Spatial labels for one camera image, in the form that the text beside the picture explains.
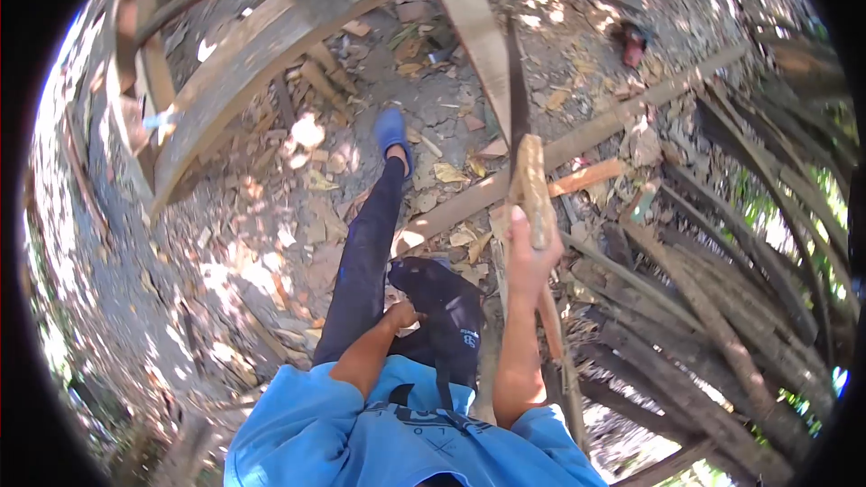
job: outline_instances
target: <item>wooden stick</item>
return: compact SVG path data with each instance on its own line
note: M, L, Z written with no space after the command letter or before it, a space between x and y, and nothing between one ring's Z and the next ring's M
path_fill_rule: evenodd
M671 259L666 254L664 247L658 243L650 231L636 225L628 215L622 215L619 219L622 230L629 234L640 248L653 258L668 277L677 285L677 289L686 298L692 309L703 323L707 334L713 339L716 346L725 355L733 372L737 375L740 383L752 400L755 411L760 418L769 415L774 408L775 400L770 396L764 384L764 377L752 362L752 357L746 351L746 347L740 337L733 331L727 320L709 301L706 294L695 284L691 276L682 265Z
M556 180L547 185L547 193L551 198L555 198L565 193L578 192L597 182L620 175L622 175L622 162L618 158L611 158L587 168L581 168L571 175Z

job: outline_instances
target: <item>blade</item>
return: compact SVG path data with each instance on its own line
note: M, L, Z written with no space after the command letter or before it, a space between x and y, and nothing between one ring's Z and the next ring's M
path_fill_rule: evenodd
M521 50L517 47L514 18L508 17L507 26L506 49L508 49L508 77L511 85L511 146L508 148L511 171L508 178L511 182L511 177L514 176L514 170L517 168L517 148L521 146L523 136L530 133L530 128L529 96L526 94L526 85L523 81L523 63Z

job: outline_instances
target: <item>wooden handle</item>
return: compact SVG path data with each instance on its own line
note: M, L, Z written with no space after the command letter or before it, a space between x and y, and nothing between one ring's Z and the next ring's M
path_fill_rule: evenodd
M545 250L558 233L556 212L547 192L544 172L544 146L537 135L525 135L517 149L517 169L513 182L520 183L521 207L532 230L530 243L536 250Z

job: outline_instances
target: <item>man's right arm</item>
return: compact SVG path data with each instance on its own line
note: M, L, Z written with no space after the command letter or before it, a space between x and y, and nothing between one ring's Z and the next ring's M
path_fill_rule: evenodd
M558 234L544 252L529 243L529 222L514 206L511 214L511 256L508 260L508 317L502 352L493 382L493 415L510 429L525 412L544 406L547 391L541 378L541 359L535 335L535 311L547 276L562 256Z

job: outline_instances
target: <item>blue t-shirt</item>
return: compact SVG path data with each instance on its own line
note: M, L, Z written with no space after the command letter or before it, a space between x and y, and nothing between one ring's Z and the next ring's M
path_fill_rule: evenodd
M225 487L415 487L441 472L472 487L606 487L556 405L528 410L507 431L467 417L469 387L450 385L456 412L439 407L436 371L402 355L386 359L366 403L328 375L335 364L280 368L231 443ZM415 384L409 406L389 404L404 383Z

